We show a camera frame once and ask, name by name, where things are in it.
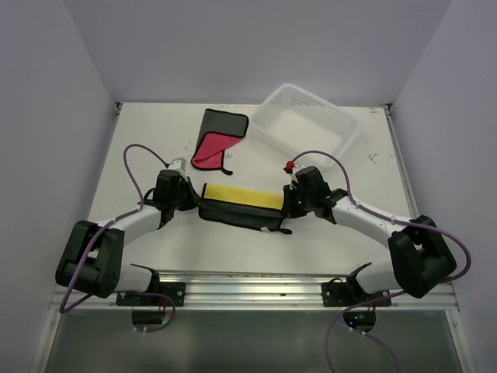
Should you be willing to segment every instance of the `folded cloth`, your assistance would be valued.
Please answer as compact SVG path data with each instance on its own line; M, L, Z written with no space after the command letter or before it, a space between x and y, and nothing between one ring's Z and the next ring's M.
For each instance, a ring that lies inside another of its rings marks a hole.
M283 195L279 194L206 183L199 216L204 220L263 232L292 233L290 229L281 228L285 214Z
M247 134L249 118L243 114L206 109L196 141L192 166L204 171L221 170L232 175L223 167L224 151L239 143Z

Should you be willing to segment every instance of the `cloth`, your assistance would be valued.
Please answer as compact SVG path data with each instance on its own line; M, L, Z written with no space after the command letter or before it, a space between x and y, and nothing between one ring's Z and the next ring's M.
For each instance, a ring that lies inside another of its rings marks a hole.
M224 168L224 151L239 143L247 134L247 128L249 118L246 115L206 109L192 166L204 171L219 169L226 175L232 175L232 171Z

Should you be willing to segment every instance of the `white enclosure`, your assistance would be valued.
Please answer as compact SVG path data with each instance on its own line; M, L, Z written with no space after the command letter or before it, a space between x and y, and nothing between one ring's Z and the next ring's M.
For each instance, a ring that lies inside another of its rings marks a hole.
M30 369L114 102L259 104L287 82L341 106L394 104L419 210L474 257L454 286L478 371L492 371L495 14L491 0L2 2L0 371Z

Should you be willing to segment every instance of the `translucent basket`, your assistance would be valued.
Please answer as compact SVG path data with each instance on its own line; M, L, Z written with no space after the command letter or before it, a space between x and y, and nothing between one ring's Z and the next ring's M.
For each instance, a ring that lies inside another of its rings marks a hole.
M306 150L321 150L340 158L359 131L351 113L292 84L274 91L251 117L252 131L292 159ZM335 163L321 155L299 159L319 169Z

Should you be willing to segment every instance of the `yellow and black pouch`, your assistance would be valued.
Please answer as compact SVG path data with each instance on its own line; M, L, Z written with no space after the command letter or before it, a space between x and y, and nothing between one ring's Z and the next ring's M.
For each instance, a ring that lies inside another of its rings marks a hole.
M286 215L283 195L280 194L206 183L203 185L199 216L203 220L261 232L292 233L290 229L281 228Z

